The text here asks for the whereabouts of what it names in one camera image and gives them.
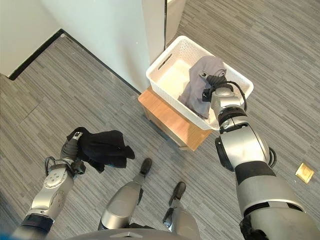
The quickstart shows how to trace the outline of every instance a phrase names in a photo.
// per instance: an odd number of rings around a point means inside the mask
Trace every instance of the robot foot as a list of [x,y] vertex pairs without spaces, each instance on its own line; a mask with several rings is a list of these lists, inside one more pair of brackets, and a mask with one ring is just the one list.
[[144,177],[147,176],[152,166],[152,160],[150,158],[146,158],[140,168],[140,174],[142,174]]
[[178,182],[178,184],[175,186],[173,190],[173,194],[169,200],[169,206],[172,205],[172,202],[174,199],[180,200],[186,190],[186,184],[183,181]]

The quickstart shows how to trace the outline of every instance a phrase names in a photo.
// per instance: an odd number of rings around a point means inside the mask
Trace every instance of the wooden table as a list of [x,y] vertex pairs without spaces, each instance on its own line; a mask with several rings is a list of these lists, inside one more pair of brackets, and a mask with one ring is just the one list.
[[144,108],[146,117],[175,141],[183,151],[195,151],[213,132],[212,129],[202,130],[196,126],[157,95],[151,87],[145,90],[138,100]]

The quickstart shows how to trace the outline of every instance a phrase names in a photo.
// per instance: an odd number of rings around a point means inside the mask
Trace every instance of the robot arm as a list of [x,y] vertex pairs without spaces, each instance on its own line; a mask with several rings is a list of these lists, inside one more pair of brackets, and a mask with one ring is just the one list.
[[293,190],[269,166],[268,145],[250,123],[232,86],[224,82],[213,88],[211,108],[220,126],[215,146],[221,164],[236,175],[237,197],[243,217],[240,229],[244,238],[320,239],[317,226],[305,213]]
[[[13,233],[13,238],[42,240],[49,233],[51,226],[63,209],[67,194],[74,185],[74,179],[86,170],[82,161],[75,161],[78,151],[77,142],[81,135],[81,132],[76,132],[73,138],[62,147],[61,159],[46,158],[47,176],[42,189],[34,197],[26,217]],[[54,162],[54,165],[48,168],[50,160]]]

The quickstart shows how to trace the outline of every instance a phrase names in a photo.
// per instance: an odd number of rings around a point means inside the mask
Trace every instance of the white wall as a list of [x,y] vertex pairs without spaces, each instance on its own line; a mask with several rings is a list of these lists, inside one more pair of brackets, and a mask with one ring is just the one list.
[[164,48],[164,0],[42,0],[62,28],[138,91]]
[[59,29],[41,0],[0,0],[0,73],[8,77]]

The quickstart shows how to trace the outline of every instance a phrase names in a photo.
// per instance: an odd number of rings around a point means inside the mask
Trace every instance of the garment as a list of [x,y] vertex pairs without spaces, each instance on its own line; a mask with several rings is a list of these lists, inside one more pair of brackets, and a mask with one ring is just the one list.
[[76,132],[83,133],[77,143],[77,158],[88,162],[100,173],[105,169],[105,165],[125,168],[127,158],[135,158],[134,151],[131,147],[125,146],[123,134],[119,131],[90,133],[86,128],[78,127],[66,137],[67,140],[69,141]]
[[190,69],[190,81],[186,85],[178,100],[186,105],[191,111],[203,119],[208,119],[210,102],[202,101],[204,89],[211,88],[211,85],[204,80],[200,74],[205,72],[212,76],[223,76],[226,74],[223,61],[215,56],[203,56]]

